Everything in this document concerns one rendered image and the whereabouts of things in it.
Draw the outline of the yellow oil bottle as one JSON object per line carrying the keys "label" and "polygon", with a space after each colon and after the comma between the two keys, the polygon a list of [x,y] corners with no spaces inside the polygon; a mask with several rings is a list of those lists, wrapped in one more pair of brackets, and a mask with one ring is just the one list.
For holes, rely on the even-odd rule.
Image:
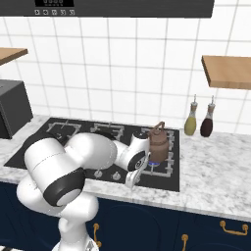
{"label": "yellow oil bottle", "polygon": [[190,104],[190,112],[184,124],[184,133],[186,135],[193,135],[196,130],[196,110],[198,103],[193,100]]}

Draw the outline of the black hob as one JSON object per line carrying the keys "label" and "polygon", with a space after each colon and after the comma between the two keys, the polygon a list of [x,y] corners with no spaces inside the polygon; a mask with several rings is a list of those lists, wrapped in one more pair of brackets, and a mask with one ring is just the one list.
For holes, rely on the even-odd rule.
{"label": "black hob", "polygon": [[[134,132],[147,132],[150,129],[150,126],[143,125],[122,125],[95,121],[50,118],[37,132],[49,131],[54,134],[63,145],[65,145],[67,140],[76,133],[95,131],[111,133],[120,142],[129,144]],[[165,132],[169,140],[168,159],[161,164],[151,162],[142,172],[140,180],[136,185],[179,192],[179,130],[166,127]],[[113,180],[112,175],[115,172],[121,175],[120,180]],[[86,170],[85,176],[90,179],[116,183],[124,183],[126,181],[126,171],[116,165],[103,171],[100,178],[96,178],[94,173],[94,170]]]}

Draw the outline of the dark range hood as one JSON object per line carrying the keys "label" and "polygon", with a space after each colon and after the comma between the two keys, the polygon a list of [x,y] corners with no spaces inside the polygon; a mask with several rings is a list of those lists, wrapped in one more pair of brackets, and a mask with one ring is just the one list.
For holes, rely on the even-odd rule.
{"label": "dark range hood", "polygon": [[211,18],[215,0],[0,0],[0,17]]}

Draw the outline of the brown kettle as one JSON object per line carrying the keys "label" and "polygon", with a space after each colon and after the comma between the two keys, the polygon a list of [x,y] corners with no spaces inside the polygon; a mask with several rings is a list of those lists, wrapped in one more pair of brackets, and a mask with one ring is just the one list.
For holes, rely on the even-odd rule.
{"label": "brown kettle", "polygon": [[162,163],[169,155],[169,140],[165,132],[165,123],[159,122],[149,132],[150,158],[152,163]]}

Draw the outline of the wooden wall shelf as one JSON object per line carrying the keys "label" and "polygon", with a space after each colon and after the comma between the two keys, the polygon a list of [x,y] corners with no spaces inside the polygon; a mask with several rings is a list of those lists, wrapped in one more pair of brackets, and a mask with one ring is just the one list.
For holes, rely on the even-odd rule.
{"label": "wooden wall shelf", "polygon": [[251,90],[251,57],[202,56],[210,87]]}
{"label": "wooden wall shelf", "polygon": [[0,47],[0,66],[20,58],[28,53],[26,48]]}

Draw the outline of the navy drawer front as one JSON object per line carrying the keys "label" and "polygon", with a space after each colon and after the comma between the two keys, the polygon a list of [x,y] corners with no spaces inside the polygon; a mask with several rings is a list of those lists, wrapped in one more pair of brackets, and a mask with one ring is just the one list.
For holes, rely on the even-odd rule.
{"label": "navy drawer front", "polygon": [[[223,231],[220,221],[226,222],[226,229],[242,231],[242,225],[249,226],[246,236],[237,236]],[[251,251],[251,224],[212,216],[194,217],[194,244],[204,251]]]}

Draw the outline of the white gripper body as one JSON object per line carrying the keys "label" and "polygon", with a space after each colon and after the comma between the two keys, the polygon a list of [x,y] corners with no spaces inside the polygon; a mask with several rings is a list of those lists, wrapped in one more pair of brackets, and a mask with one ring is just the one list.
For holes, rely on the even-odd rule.
{"label": "white gripper body", "polygon": [[139,169],[137,169],[133,172],[128,172],[125,177],[125,186],[130,189],[133,189],[135,184],[139,181],[139,178],[140,178],[142,172],[147,167],[147,165],[148,165],[148,160],[145,160],[143,165]]}

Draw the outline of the black box appliance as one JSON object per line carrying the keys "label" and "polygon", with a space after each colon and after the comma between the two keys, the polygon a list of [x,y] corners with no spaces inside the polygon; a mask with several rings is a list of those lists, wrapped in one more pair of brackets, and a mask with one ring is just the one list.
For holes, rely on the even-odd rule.
{"label": "black box appliance", "polygon": [[11,139],[32,118],[25,84],[21,80],[0,79],[0,138]]}

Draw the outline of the dark vinegar bottle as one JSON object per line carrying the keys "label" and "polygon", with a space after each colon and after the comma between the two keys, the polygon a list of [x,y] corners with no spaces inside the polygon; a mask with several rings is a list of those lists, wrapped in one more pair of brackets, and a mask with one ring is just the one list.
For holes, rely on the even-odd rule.
{"label": "dark vinegar bottle", "polygon": [[200,134],[203,137],[209,137],[213,131],[213,113],[215,109],[214,101],[208,105],[207,115],[200,126]]}

